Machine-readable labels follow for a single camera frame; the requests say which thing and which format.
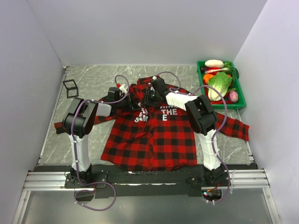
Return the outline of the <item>red black plaid shirt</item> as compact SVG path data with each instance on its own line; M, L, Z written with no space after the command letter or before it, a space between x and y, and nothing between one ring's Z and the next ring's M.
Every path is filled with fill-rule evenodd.
M186 111L159 103L142 105L152 78L140 78L128 95L136 110L118 109L107 117L96 116L94 124L114 120L100 159L125 170L170 171L197 164L194 132Z

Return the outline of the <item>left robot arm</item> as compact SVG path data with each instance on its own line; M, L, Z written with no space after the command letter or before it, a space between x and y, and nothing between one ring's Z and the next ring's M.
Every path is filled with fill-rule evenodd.
M111 87L101 100L74 98L62 125L71 142L71 179L86 188L93 181L92 165L88 153L88 138L97 116L107 118L119 110L136 111L140 106L133 101L128 90Z

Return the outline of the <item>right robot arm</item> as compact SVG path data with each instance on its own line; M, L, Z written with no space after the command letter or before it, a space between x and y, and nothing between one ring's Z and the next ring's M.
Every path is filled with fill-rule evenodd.
M204 156L204 181L209 186L216 185L221 179L222 169L217 142L213 137L217 127L217 116L208 97L174 91L166 86L162 78L153 77L150 87L146 90L144 103L150 106L166 103L186 111L192 130L199 136Z

